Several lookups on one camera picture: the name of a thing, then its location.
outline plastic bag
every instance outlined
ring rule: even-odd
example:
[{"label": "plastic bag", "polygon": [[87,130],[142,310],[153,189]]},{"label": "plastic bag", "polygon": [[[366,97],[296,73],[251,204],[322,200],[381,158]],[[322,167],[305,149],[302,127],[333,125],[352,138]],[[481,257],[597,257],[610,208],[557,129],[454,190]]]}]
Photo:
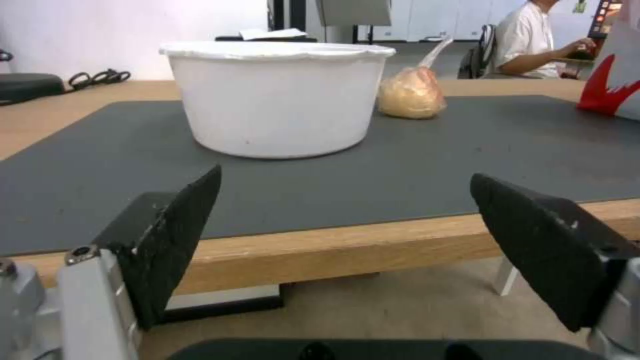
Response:
[{"label": "plastic bag", "polygon": [[407,68],[385,79],[378,92],[378,109],[395,117],[428,119],[447,107],[435,73],[435,58],[453,41],[444,38],[417,67]]}]

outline red and white box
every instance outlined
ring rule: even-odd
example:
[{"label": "red and white box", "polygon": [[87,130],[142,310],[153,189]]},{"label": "red and white box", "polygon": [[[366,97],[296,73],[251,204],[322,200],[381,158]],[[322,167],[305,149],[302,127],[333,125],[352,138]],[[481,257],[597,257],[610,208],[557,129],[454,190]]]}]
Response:
[{"label": "red and white box", "polygon": [[624,0],[578,107],[640,120],[640,0]]}]

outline red logo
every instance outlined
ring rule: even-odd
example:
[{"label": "red logo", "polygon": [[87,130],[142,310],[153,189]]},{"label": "red logo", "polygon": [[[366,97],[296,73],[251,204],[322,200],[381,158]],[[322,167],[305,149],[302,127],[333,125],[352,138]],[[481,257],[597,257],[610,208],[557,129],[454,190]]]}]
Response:
[{"label": "red logo", "polygon": [[607,56],[593,72],[584,87],[578,108],[615,116],[620,105],[640,89],[640,80],[620,88],[607,88],[609,72],[615,59],[614,54]]}]

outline gray mat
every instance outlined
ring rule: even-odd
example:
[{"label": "gray mat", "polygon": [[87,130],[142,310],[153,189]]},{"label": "gray mat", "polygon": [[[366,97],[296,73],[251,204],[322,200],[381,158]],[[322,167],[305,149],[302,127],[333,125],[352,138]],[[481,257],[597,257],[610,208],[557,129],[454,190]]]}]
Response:
[{"label": "gray mat", "polygon": [[138,194],[216,163],[205,238],[473,213],[474,172],[579,201],[640,197],[639,160],[639,123],[547,97],[449,98],[429,121],[374,115],[356,147],[288,161],[204,149],[180,102],[120,102],[0,163],[0,254],[89,243]]}]

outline black chair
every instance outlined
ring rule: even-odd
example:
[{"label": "black chair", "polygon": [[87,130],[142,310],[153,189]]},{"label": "black chair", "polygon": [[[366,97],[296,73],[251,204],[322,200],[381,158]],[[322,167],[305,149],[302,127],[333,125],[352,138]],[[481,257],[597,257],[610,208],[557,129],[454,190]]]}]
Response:
[{"label": "black chair", "polygon": [[495,25],[484,25],[477,45],[465,54],[458,70],[458,79],[478,79],[486,74],[496,48]]}]

